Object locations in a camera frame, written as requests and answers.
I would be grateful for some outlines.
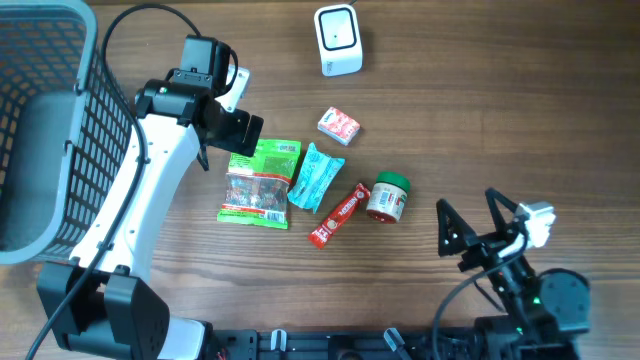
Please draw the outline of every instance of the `plastic bin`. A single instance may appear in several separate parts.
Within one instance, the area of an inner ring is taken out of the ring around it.
[[[0,2],[0,264],[66,260],[120,168],[131,122],[96,36],[83,2]]]

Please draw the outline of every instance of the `green lid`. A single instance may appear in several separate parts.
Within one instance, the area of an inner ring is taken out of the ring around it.
[[[387,184],[395,185],[400,189],[404,190],[407,194],[411,189],[411,183],[409,182],[409,179],[407,179],[406,177],[398,173],[394,173],[391,171],[383,171],[380,174],[378,174],[378,178],[376,179],[376,182],[384,182]]]

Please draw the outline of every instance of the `wood grain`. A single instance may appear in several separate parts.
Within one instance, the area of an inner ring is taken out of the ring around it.
[[[194,163],[162,225],[152,286],[174,314],[216,328],[422,328],[467,274],[436,254],[435,202],[446,197],[489,231],[483,191],[547,200],[557,224],[544,270],[592,282],[585,359],[640,352],[640,6],[635,2],[361,1],[361,72],[320,71],[312,17],[325,2],[178,5],[230,44],[253,82],[240,107],[264,138],[296,139],[346,165],[318,214],[291,207],[287,231],[218,223],[229,154]],[[100,28],[125,7],[95,6]],[[109,61],[133,95],[179,64],[186,26],[148,11],[125,20]],[[364,131],[343,147],[315,129],[329,106]],[[402,222],[358,212],[323,251],[306,236],[358,181],[381,170],[412,181]],[[0,269],[0,358],[24,357],[45,321],[40,265]],[[492,309],[465,291],[445,315],[471,324]],[[81,359],[45,342],[42,359]]]

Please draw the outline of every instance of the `barcode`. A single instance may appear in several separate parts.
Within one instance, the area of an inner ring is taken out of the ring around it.
[[[278,222],[284,224],[284,213],[279,211],[267,211],[264,214],[264,218],[269,221]]]
[[[295,145],[280,144],[280,145],[278,145],[278,151],[296,152],[296,146]]]
[[[389,199],[389,192],[385,191],[382,193],[382,196],[380,197],[380,202],[379,204],[381,206],[386,206],[387,205],[387,200]]]

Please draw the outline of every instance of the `teal wrapper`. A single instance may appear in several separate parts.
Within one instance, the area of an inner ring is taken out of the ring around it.
[[[318,211],[320,202],[336,174],[344,165],[344,159],[334,159],[316,150],[314,143],[309,144],[304,157],[296,186],[287,197],[294,205],[302,209]]]

